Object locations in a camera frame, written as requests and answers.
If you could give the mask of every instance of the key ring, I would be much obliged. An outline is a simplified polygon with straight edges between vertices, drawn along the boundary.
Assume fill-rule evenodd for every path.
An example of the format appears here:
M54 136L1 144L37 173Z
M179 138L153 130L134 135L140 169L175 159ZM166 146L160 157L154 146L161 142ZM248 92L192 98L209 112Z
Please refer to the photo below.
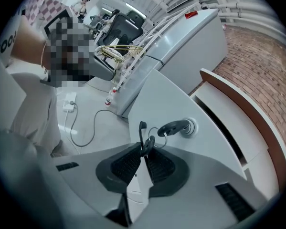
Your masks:
M148 132L148 139L150 140L150 132L151 132L151 130L152 129L157 129L158 130L158 128L157 127L153 127L153 128L151 128L150 130L149 130L149 132ZM164 143L164 145L163 146L161 146L161 147L158 147L158 146L156 146L156 145L154 145L154 147L157 147L157 148L163 148L163 147L165 147L166 146L166 144L167 144L167 135L166 135L166 133L164 133L164 136L165 136L165 143Z

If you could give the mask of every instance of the brown edge panel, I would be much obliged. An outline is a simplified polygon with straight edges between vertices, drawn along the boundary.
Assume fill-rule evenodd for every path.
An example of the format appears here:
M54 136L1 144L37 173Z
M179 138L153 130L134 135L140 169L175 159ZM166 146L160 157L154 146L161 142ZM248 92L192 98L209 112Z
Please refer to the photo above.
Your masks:
M260 131L268 145L268 153L275 167L279 191L282 192L286 187L286 159L275 134L272 132L266 120L243 96L226 83L203 70L200 70L200 75L203 81L210 83L232 99L247 114Z

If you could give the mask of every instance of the brick-patterned floor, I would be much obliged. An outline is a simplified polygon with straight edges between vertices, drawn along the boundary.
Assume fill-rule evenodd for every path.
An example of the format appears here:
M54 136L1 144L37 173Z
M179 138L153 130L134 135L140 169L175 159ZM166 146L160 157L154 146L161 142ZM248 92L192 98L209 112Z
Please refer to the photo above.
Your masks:
M213 72L249 95L276 125L286 144L286 47L240 27L227 27L225 36L229 52Z

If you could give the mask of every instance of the power strip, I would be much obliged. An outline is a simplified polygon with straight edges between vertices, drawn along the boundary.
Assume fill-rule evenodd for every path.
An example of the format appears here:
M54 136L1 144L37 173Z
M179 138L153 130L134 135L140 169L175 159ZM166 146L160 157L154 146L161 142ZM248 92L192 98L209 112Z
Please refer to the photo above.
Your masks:
M74 104L71 105L70 102L74 102L76 100L76 92L68 93L64 99L64 104L63 104L63 111L64 112L73 112L74 111Z

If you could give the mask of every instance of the chair backrest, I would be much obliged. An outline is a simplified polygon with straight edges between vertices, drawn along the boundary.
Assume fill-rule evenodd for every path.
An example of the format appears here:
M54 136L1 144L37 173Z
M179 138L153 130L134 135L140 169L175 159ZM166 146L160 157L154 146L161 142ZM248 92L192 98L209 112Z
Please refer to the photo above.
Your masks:
M134 25L127 15L118 13L115 16L109 31L98 41L97 45L110 45L115 38L119 38L119 45L129 45L142 34L143 30L141 27Z
M145 20L142 16L140 16L138 13L135 11L131 10L128 14L126 14L134 23L137 27L142 27L144 24Z

